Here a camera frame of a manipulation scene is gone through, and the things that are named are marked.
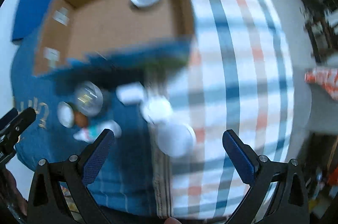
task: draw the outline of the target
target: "white bottle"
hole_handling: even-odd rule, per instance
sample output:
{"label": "white bottle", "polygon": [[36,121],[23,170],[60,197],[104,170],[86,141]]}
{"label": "white bottle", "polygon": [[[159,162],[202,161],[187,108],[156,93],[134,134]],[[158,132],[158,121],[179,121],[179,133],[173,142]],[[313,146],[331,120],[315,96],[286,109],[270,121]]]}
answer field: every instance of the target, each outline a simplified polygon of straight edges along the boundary
{"label": "white bottle", "polygon": [[82,128],[80,131],[74,134],[73,137],[79,141],[93,143],[104,129],[110,129],[113,131],[115,138],[121,137],[121,127],[114,120],[108,120],[95,126]]}

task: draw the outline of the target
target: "white floor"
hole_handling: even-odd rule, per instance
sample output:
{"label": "white floor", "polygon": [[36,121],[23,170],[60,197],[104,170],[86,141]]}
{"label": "white floor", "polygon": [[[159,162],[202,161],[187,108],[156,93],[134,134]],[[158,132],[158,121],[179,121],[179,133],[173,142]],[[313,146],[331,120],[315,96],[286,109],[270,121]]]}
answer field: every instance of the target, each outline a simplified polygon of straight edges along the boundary
{"label": "white floor", "polygon": [[[315,61],[310,56],[311,43],[307,33],[303,30],[304,18],[300,10],[304,7],[301,1],[272,1],[289,42],[293,66],[300,69],[315,67]],[[5,0],[0,7],[0,59],[2,59],[0,90],[3,97],[0,104],[0,116],[12,108],[10,70],[17,47],[11,43],[11,33],[17,2],[18,0]],[[16,178],[20,192],[25,198],[28,198],[33,172],[23,166],[17,158],[14,158],[7,167]]]}

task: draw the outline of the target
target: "checkered fabric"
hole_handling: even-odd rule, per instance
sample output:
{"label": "checkered fabric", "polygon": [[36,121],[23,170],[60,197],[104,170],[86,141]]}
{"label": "checkered fabric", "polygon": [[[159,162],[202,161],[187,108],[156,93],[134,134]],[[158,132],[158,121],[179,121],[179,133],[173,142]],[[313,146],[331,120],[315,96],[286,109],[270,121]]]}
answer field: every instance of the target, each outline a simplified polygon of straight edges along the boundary
{"label": "checkered fabric", "polygon": [[293,120],[289,48],[271,0],[192,0],[196,41],[189,65],[151,77],[148,94],[164,94],[173,119],[196,133],[192,155],[173,159],[154,143],[160,217],[230,215],[248,190],[222,146],[233,129],[255,152],[284,161]]}

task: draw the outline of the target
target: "black equipment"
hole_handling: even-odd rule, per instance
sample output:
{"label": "black equipment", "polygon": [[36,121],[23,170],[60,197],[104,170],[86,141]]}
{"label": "black equipment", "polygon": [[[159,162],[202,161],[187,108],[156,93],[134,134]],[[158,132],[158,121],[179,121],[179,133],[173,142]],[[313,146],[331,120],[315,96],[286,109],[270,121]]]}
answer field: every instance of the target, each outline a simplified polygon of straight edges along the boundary
{"label": "black equipment", "polygon": [[[16,113],[16,110],[11,110],[0,120],[0,126],[4,128],[0,134],[1,168],[15,155],[14,144],[19,135],[36,118],[34,109],[28,108],[7,125],[6,122]],[[271,182],[277,182],[277,186],[264,218],[258,223],[309,223],[307,191],[297,160],[280,163],[270,161],[265,155],[258,156],[250,146],[243,144],[233,130],[224,132],[222,142],[241,180],[250,185],[227,224],[251,223]],[[67,183],[85,223],[111,223],[101,212],[87,185],[94,182],[113,143],[114,133],[105,129],[80,155],[72,155],[68,160],[58,163],[41,159],[29,193],[27,223],[77,224],[65,202],[60,182]]]}

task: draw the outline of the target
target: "blue gripper pad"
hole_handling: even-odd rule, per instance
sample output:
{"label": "blue gripper pad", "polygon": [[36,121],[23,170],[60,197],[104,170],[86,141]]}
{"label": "blue gripper pad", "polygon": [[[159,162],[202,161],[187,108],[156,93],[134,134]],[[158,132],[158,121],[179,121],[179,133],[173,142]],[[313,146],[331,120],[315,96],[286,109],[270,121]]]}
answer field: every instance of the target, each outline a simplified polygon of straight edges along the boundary
{"label": "blue gripper pad", "polygon": [[109,132],[97,145],[96,149],[93,151],[93,153],[89,156],[88,160],[83,165],[82,183],[85,185],[85,187],[87,187],[88,184],[93,183],[94,180],[96,179],[97,175],[99,174],[102,168],[102,165],[104,164],[104,162],[108,157],[110,147],[114,143],[114,133],[111,130],[108,131]]}
{"label": "blue gripper pad", "polygon": [[225,131],[222,141],[223,147],[243,183],[252,185],[255,181],[255,168],[249,160],[248,156],[240,147],[244,146],[243,142],[239,139],[239,137],[234,133],[233,130]]}

